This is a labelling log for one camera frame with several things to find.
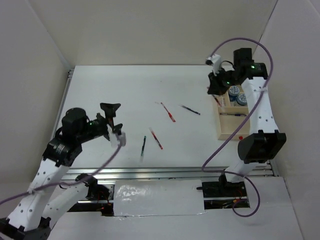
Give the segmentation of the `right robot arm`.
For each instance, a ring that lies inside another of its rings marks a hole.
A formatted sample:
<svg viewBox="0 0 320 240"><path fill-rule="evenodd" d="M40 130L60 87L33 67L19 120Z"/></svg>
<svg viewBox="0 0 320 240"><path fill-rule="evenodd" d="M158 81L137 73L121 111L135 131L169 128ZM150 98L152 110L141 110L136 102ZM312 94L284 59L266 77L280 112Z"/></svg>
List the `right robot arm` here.
<svg viewBox="0 0 320 240"><path fill-rule="evenodd" d="M224 70L222 59L213 54L206 64L213 67L208 75L208 94L225 94L232 86L239 85L246 97L249 135L237 145L239 161L230 165L219 177L218 190L230 196L255 167L274 159L285 144L287 137L279 131L274 120L267 88L268 73L264 63L254 62L251 48L240 48L233 52L233 69Z"/></svg>

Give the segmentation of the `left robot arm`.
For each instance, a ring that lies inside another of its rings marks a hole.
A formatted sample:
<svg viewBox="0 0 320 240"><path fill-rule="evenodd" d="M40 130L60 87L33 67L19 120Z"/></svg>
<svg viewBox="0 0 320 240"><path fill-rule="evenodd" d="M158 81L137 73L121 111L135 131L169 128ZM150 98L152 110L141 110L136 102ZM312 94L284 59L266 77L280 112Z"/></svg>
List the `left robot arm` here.
<svg viewBox="0 0 320 240"><path fill-rule="evenodd" d="M95 175L105 168L126 144L123 125L115 124L120 103L101 103L104 115L97 113L90 120L84 109L74 107L66 111L62 126L47 144L39 169L24 193L2 200L4 204L20 198L17 207L0 220L1 234L13 240L46 240L57 221L79 200L104 196L109 190L98 184ZM104 137L117 146L111 157L95 172L82 173L67 183L62 178L82 152L82 144Z"/></svg>

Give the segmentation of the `clear spray bottle blue cap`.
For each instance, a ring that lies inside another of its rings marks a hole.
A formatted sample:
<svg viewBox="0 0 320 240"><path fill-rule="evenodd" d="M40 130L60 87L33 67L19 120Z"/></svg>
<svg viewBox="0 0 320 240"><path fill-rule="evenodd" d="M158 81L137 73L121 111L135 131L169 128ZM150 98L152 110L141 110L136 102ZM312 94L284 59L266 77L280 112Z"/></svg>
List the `clear spray bottle blue cap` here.
<svg viewBox="0 0 320 240"><path fill-rule="evenodd" d="M223 101L224 101L224 106L225 107L230 107L231 106L231 103L230 103L230 98L229 98L229 95L228 94L224 94L223 95Z"/></svg>

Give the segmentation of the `green pen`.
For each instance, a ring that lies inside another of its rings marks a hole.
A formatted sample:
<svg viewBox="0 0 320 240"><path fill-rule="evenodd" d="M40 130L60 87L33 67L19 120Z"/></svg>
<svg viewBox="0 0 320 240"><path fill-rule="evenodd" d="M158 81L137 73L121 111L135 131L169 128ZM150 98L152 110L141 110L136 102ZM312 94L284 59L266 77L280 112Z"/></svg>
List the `green pen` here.
<svg viewBox="0 0 320 240"><path fill-rule="evenodd" d="M145 135L145 136L143 137L143 143L142 143L141 152L140 152L140 161L141 161L141 162L142 162L143 159L144 159L144 152L145 152L146 140L147 140L147 136Z"/></svg>

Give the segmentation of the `blue white jar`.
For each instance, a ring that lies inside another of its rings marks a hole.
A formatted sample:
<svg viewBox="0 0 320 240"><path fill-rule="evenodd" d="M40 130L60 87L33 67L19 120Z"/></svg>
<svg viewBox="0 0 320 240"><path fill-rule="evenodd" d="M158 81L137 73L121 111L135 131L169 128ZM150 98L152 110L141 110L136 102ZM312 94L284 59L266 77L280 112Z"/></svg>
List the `blue white jar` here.
<svg viewBox="0 0 320 240"><path fill-rule="evenodd" d="M247 98L246 95L244 93L239 94L236 97L235 102L239 105L239 106L247 106Z"/></svg>
<svg viewBox="0 0 320 240"><path fill-rule="evenodd" d="M240 94L240 89L236 85L233 85L228 89L228 95L231 97L237 97L239 94Z"/></svg>

